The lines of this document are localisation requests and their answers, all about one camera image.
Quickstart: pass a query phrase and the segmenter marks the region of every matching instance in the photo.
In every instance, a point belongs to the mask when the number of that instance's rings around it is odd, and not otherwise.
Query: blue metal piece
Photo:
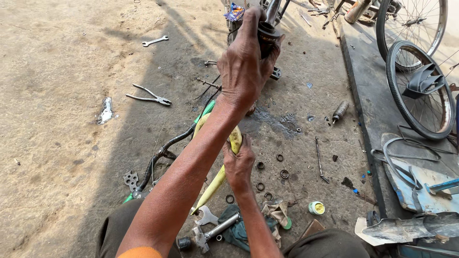
[[[424,185],[425,185],[425,188],[427,189],[427,191],[430,194],[436,195],[438,191],[446,190],[446,189],[450,189],[450,188],[459,186],[459,178],[451,180],[451,181],[448,181],[448,182],[444,182],[444,183],[441,183],[441,184],[437,184],[437,185],[429,186],[427,183],[425,183]]]

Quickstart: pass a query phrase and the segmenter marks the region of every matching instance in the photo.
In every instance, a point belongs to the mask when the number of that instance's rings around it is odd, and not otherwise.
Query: metal rod
[[[218,226],[216,226],[215,228],[213,228],[209,232],[204,233],[204,236],[205,236],[206,240],[209,240],[209,239],[213,238],[214,236],[220,234],[220,232],[222,232],[223,230],[227,229],[232,224],[234,224],[237,220],[239,220],[240,217],[241,217],[241,215],[238,212],[236,212],[236,214],[231,216],[229,219],[225,220],[224,222],[222,222],[221,224],[219,224]]]
[[[320,177],[327,183],[330,183],[330,181],[324,177],[324,173],[322,172],[322,164],[320,163],[320,152],[319,152],[319,142],[317,141],[317,136],[315,137],[316,140],[316,147],[317,147],[317,159],[319,160],[319,171],[320,171]]]
[[[276,22],[277,13],[280,8],[280,0],[272,0],[266,9],[266,22],[274,26]]]

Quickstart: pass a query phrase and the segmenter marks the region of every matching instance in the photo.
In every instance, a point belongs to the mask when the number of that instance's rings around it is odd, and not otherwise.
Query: concrete floor
[[[212,91],[188,101],[205,89],[196,77],[208,75],[213,80],[218,75],[215,66],[205,67],[204,62],[216,60],[227,47],[224,4],[157,2],[162,5],[144,0],[2,2],[0,253],[4,257],[92,257],[102,221],[129,194],[123,174],[133,170],[142,175],[154,151],[184,132],[202,110]],[[374,198],[371,180],[361,182],[368,164],[358,143],[361,131],[355,107],[351,105],[334,127],[324,120],[342,100],[353,103],[341,48],[336,47],[339,41],[331,24],[321,29],[324,17],[310,17],[311,28],[298,15],[301,11],[306,9],[291,3],[278,26],[286,34],[277,61],[282,78],[267,82],[256,113],[239,125],[254,138],[257,162],[265,163],[264,170],[252,171],[254,188],[257,182],[266,187],[257,193],[259,203],[267,191],[283,200],[295,199],[294,193],[301,198],[289,208],[293,227],[280,232],[282,249],[312,219],[353,234],[356,218],[377,210],[341,185],[348,177]],[[163,35],[169,41],[148,48],[141,45]],[[307,82],[313,84],[311,89]],[[172,106],[125,97],[125,93],[147,96],[132,83],[168,98]],[[95,116],[106,96],[113,98],[118,117],[98,125]],[[308,113],[314,120],[308,121]],[[330,184],[319,177],[314,136],[320,139]],[[186,142],[170,150],[178,154]],[[275,159],[279,153],[285,158],[282,163]],[[339,156],[337,162],[332,161],[333,154]],[[167,163],[170,160],[160,159],[155,175],[164,173]],[[222,163],[220,154],[208,178]],[[290,172],[291,187],[279,176],[284,168]],[[227,194],[230,188],[223,184],[208,203],[215,215],[225,208]],[[307,205],[312,201],[323,202],[327,212],[311,215]],[[191,236],[195,219],[189,217],[178,237]],[[249,256],[225,242],[212,241],[209,246],[218,257]],[[201,255],[194,248],[184,256]]]

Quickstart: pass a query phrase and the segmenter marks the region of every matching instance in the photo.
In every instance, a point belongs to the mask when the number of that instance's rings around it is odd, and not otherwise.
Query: man's right hand
[[[252,173],[255,154],[252,151],[252,139],[242,134],[242,145],[238,154],[231,150],[231,144],[226,141],[223,145],[223,164],[225,174],[235,195],[252,193],[250,174]]]
[[[285,38],[285,35],[282,35],[273,45],[270,55],[261,59],[258,23],[265,19],[266,14],[261,7],[249,8],[244,13],[236,39],[217,61],[217,68],[222,77],[222,93],[218,101],[224,101],[230,107],[237,107],[244,114],[258,99],[264,84],[272,74],[280,54],[280,44]]]

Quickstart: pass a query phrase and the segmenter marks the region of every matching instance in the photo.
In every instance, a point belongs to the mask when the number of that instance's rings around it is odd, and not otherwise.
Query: hub spanner
[[[156,42],[159,42],[159,41],[163,41],[163,40],[169,40],[169,37],[168,36],[163,36],[160,39],[155,39],[155,40],[152,40],[152,41],[144,41],[144,42],[142,42],[142,46],[147,47],[150,44],[153,44],[153,43],[156,43]]]

